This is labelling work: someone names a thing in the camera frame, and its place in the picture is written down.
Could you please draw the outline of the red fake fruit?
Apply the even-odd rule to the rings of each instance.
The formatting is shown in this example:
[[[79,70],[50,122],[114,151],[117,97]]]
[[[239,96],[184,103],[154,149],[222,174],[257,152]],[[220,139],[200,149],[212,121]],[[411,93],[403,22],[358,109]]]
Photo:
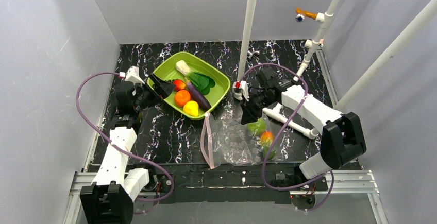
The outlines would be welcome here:
[[[175,85],[175,87],[174,87],[174,91],[175,91],[175,92],[178,92],[178,91],[181,91],[181,90],[185,90],[185,89],[186,89],[186,84],[185,84],[185,82],[184,82],[183,80],[181,80],[181,79],[176,79],[176,80],[174,80],[174,81],[173,81],[173,84]]]

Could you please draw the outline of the green fake apple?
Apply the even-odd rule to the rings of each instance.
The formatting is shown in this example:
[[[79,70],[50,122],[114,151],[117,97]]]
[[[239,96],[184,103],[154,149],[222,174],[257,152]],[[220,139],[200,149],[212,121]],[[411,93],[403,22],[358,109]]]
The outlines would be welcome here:
[[[256,122],[247,124],[249,133],[253,136],[261,136],[266,131],[264,119],[259,118]]]

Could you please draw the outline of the orange fake fruit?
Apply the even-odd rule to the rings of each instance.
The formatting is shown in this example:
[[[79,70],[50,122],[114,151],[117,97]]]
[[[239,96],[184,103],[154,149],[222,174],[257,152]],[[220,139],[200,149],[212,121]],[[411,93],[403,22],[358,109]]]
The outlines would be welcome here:
[[[191,100],[191,95],[187,90],[177,91],[174,96],[175,105],[183,108],[184,105]]]

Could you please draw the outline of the yellow fake pepper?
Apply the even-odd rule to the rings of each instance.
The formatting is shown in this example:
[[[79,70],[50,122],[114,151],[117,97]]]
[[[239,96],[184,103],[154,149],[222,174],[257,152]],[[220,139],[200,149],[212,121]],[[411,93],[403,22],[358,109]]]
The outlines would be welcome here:
[[[199,116],[199,105],[196,101],[190,100],[186,102],[182,109],[183,112],[189,116]]]

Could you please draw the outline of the purple fake eggplant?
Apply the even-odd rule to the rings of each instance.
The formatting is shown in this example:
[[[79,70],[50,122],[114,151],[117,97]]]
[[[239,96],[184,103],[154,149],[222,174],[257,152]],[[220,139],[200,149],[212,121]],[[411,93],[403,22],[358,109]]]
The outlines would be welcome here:
[[[211,109],[211,104],[208,102],[206,97],[194,86],[194,84],[188,79],[186,80],[186,89],[190,93],[192,99],[196,101],[199,107],[204,111],[209,111]]]

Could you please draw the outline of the clear zip top bag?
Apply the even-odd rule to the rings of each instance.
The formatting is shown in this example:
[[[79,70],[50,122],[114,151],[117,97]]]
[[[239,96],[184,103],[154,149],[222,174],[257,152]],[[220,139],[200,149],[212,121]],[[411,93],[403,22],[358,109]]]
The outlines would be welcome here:
[[[271,121],[263,114],[266,131],[273,135]],[[206,113],[200,135],[201,153],[210,169],[222,164],[233,166],[253,166],[262,164],[261,136],[253,136],[242,125],[240,118],[215,120],[211,113]]]

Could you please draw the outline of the green fake leaf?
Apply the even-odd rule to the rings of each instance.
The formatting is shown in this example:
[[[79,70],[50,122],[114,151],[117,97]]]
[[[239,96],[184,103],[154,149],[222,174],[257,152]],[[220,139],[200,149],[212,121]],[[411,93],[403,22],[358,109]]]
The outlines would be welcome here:
[[[215,80],[210,76],[192,70],[184,60],[175,64],[176,70],[182,73],[203,95],[208,95],[215,87]]]

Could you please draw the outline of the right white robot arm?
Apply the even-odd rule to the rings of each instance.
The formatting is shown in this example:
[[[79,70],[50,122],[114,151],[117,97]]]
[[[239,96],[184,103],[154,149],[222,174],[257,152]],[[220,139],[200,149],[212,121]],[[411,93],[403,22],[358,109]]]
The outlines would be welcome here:
[[[266,187],[276,191],[290,191],[308,185],[325,173],[340,169],[367,151],[362,125],[357,114],[344,114],[320,102],[309,94],[307,83],[296,73],[297,81],[281,79],[272,69],[273,63],[262,63],[263,69],[256,74],[260,89],[252,92],[239,80],[235,92],[242,95],[243,114],[241,124],[255,122],[263,109],[278,103],[293,110],[279,130],[282,133],[296,114],[306,119],[322,134],[319,152],[294,168],[294,184]]]

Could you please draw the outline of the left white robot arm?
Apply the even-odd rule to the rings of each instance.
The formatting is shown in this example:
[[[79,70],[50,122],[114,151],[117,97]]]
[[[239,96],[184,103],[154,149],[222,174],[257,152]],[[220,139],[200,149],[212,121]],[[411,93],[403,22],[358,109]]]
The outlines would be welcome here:
[[[139,76],[124,72],[113,73],[123,79],[115,88],[117,112],[111,121],[110,134],[105,135],[84,115],[79,97],[85,84],[96,77],[91,75],[79,86],[75,102],[83,120],[107,142],[108,146],[100,168],[91,184],[80,191],[80,201],[88,223],[131,223],[134,215],[134,202],[141,190],[149,184],[150,173],[146,168],[126,171],[129,158],[134,158],[163,172],[170,181],[170,190],[164,196],[154,199],[144,198],[144,202],[159,202],[168,198],[175,189],[173,176],[162,166],[130,151],[137,140],[141,126],[142,110],[153,107],[169,97],[174,84],[158,78],[155,74],[148,79],[149,86]]]

